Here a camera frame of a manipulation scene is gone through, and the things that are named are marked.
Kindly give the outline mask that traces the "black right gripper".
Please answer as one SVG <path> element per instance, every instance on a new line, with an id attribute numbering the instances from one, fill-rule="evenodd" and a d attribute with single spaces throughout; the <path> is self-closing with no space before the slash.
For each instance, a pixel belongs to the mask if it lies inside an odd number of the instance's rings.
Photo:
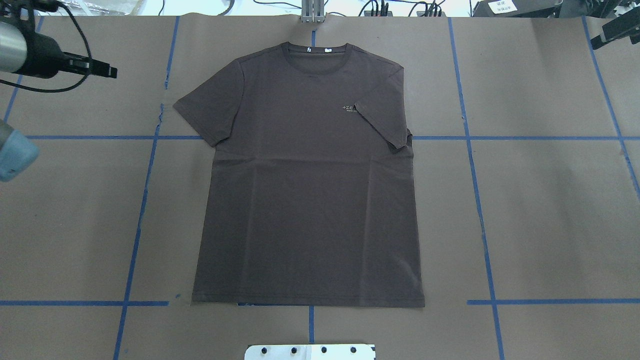
<path id="1" fill-rule="evenodd" d="M 629 38 L 631 44 L 640 43 L 640 7 L 634 7 L 604 24 L 601 34 L 590 39 L 590 46 L 598 50 L 623 38 Z"/>

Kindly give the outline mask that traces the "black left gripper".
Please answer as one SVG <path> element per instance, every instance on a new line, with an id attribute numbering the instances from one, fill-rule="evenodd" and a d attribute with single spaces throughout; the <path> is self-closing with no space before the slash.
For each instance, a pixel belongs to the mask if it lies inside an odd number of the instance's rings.
<path id="1" fill-rule="evenodd" d="M 89 59 L 87 55 L 73 54 L 61 50 L 55 39 L 34 32 L 31 37 L 30 75 L 50 79 L 59 72 L 76 75 L 94 75 L 117 79 L 118 69 L 103 61 Z"/>

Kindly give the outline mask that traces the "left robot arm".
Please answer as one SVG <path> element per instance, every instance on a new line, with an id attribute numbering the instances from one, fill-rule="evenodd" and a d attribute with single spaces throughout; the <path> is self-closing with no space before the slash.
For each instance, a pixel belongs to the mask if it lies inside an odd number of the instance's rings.
<path id="1" fill-rule="evenodd" d="M 62 50 L 52 37 L 37 29 L 36 14 L 64 10 L 79 34 L 86 54 Z M 89 39 L 69 5 L 61 0 L 3 0 L 1 2 L 0 65 L 2 73 L 17 75 L 18 80 L 2 80 L 11 87 L 10 99 L 1 119 L 0 178 L 11 182 L 39 157 L 40 149 L 29 137 L 9 123 L 9 116 L 20 91 L 37 94 L 62 94 L 77 89 L 89 76 L 117 79 L 118 69 L 93 56 Z M 74 84 L 63 88 L 36 88 L 20 82 L 24 77 L 52 79 L 59 73 L 79 75 Z"/>

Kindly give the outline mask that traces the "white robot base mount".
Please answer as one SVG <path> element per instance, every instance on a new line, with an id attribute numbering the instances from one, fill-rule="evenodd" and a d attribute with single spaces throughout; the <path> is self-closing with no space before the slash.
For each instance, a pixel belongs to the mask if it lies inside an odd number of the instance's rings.
<path id="1" fill-rule="evenodd" d="M 376 360 L 374 344 L 264 344 L 247 347 L 245 360 Z"/>

